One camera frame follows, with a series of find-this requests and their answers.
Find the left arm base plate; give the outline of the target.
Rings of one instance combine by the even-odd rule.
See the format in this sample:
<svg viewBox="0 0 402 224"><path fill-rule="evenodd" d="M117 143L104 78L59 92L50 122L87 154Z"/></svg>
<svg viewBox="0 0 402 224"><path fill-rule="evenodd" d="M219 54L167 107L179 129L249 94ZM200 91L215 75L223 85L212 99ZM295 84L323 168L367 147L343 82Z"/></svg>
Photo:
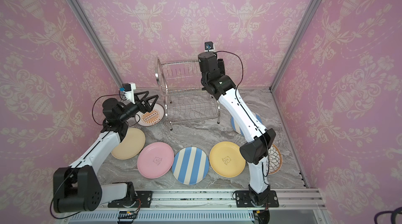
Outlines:
<svg viewBox="0 0 402 224"><path fill-rule="evenodd" d="M108 208L150 208L153 191L140 190L133 195L108 203Z"/></svg>

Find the blue striped plate front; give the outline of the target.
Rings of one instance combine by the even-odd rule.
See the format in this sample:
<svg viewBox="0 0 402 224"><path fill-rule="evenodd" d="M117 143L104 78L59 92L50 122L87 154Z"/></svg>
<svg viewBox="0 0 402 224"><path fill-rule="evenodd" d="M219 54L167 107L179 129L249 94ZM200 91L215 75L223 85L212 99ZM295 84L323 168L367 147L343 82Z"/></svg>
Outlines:
<svg viewBox="0 0 402 224"><path fill-rule="evenodd" d="M200 148L183 148L174 157L173 175L184 185L198 184L206 177L208 170L209 159Z"/></svg>

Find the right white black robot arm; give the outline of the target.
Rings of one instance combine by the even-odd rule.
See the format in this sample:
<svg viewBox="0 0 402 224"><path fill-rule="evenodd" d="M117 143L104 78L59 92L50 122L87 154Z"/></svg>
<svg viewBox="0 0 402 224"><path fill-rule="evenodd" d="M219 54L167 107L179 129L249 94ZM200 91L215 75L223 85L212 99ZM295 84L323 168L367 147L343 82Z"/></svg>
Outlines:
<svg viewBox="0 0 402 224"><path fill-rule="evenodd" d="M249 196L256 206L268 203L271 187L268 182L269 149L276 137L276 132L264 126L254 116L234 84L223 73L224 62L216 52L206 51L198 55L202 73L203 90L212 95L223 105L237 122L247 141L240 147L240 154L249 166Z"/></svg>

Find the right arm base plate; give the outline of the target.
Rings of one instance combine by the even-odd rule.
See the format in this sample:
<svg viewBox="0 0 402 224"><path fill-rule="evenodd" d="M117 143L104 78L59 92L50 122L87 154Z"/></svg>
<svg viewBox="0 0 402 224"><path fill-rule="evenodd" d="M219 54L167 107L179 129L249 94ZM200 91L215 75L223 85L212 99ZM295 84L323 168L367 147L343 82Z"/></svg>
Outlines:
<svg viewBox="0 0 402 224"><path fill-rule="evenodd" d="M234 193L234 198L238 208L278 208L280 206L277 193L274 190L266 190L260 194L248 190L237 190Z"/></svg>

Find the scale pattern plate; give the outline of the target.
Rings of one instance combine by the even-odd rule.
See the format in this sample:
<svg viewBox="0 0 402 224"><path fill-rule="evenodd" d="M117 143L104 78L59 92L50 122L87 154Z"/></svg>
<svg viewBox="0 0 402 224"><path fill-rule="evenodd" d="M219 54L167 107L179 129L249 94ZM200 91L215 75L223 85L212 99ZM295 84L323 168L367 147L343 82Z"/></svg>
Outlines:
<svg viewBox="0 0 402 224"><path fill-rule="evenodd" d="M270 175L278 172L281 169L283 158L279 148L275 144L272 144L269 149L268 160Z"/></svg>

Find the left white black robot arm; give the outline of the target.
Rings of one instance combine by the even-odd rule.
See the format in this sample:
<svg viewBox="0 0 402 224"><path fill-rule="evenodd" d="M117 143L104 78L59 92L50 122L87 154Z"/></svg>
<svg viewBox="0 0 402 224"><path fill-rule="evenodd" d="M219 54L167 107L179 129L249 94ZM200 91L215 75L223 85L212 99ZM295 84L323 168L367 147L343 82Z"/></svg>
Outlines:
<svg viewBox="0 0 402 224"><path fill-rule="evenodd" d="M67 213L73 216L94 211L106 203L122 207L141 203L131 182L101 185L97 173L109 154L125 138L129 127L127 121L137 113L152 112L158 98L158 95L149 96L146 91L134 93L127 103L118 101L112 95L103 102L105 118L96 141L76 161L57 169L53 175L51 215Z"/></svg>

